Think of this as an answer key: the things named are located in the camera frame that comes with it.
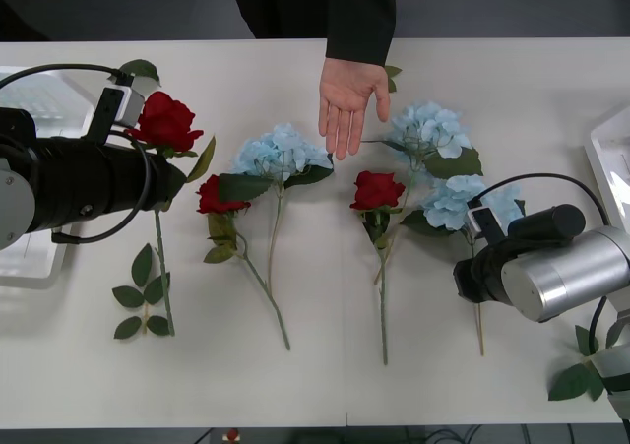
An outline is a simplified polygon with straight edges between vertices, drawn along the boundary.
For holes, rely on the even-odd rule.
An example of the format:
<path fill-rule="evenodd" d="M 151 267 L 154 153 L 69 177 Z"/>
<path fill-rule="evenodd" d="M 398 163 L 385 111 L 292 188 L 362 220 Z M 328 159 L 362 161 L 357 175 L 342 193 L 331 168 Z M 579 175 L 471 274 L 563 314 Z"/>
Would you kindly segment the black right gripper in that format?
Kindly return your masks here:
<path fill-rule="evenodd" d="M 458 295 L 468 302 L 496 301 L 496 278 L 488 261 L 488 249 L 482 248 L 469 259 L 456 263 L 453 277 Z"/>

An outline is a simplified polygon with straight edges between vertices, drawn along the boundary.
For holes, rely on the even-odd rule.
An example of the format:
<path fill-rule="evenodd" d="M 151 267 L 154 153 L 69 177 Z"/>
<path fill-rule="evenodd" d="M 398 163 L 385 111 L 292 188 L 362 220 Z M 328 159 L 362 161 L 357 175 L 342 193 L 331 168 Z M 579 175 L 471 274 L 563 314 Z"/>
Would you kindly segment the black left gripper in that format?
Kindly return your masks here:
<path fill-rule="evenodd" d="M 178 194 L 187 176 L 161 155 L 148 154 L 150 187 L 141 210 L 162 208 Z M 143 192 L 146 171 L 141 154 L 118 154 L 112 159 L 110 211 L 133 209 Z"/>

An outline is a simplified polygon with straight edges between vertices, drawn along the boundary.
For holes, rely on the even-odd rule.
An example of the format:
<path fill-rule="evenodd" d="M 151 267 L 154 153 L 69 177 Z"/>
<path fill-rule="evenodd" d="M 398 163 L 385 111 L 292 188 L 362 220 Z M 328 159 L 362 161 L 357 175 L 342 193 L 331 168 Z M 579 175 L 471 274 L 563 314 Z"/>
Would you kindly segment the person's hand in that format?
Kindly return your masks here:
<path fill-rule="evenodd" d="M 387 122 L 390 113 L 388 75 L 382 66 L 326 58 L 319 84 L 319 134 L 337 160 L 358 153 L 365 112 L 372 96 L 376 114 Z"/>

